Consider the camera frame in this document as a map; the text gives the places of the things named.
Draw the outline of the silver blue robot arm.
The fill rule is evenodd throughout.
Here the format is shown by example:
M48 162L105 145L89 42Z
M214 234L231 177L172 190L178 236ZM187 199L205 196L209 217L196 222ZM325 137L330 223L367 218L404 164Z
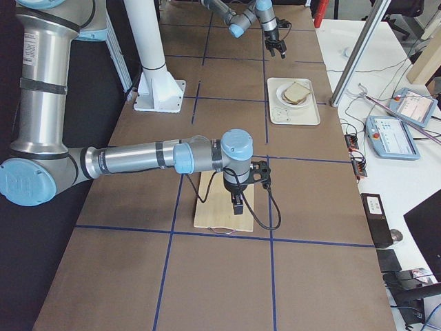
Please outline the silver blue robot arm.
M102 175L173 168L180 174L223 173L233 210L249 207L244 191L256 168L248 132L108 148L63 144L70 46L105 27L104 1L18 1L24 27L19 135L1 164L1 193L23 206L45 203L68 188Z
M265 47L271 56L275 56L275 51L280 53L282 59L286 57L287 47L285 41L280 39L279 26L290 22L279 19L273 9L270 0L250 1L246 9L238 14L226 3L219 0L200 1L201 5L217 14L228 26L230 33L235 37L241 37L245 31L252 26L255 21L259 21L260 27L265 37Z

